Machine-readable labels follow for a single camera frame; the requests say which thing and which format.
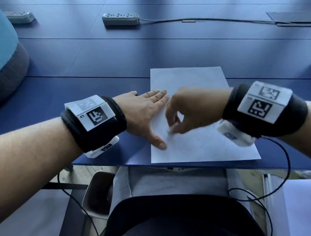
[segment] fingernail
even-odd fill
[[[160,148],[161,150],[165,150],[165,149],[166,149],[166,144],[160,143],[159,148]]]

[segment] power outlet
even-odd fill
[[[139,24],[139,16],[136,13],[105,13],[102,19],[105,26],[136,26]]]

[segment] forearm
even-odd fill
[[[83,151],[60,117],[0,136],[0,222]]]
[[[311,101],[307,101],[307,105],[308,115],[302,127],[292,134],[279,137],[279,139],[311,158]]]

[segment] eraser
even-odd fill
[[[178,125],[178,122],[176,122],[175,124],[173,124],[171,127],[169,127],[169,130],[167,131],[167,133],[169,135],[173,134],[173,129]]]

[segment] left hand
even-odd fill
[[[146,138],[153,146],[165,150],[166,143],[152,132],[150,122],[167,104],[169,95],[166,90],[153,90],[136,96],[137,92],[121,94],[113,99],[121,107],[126,121],[126,131]]]

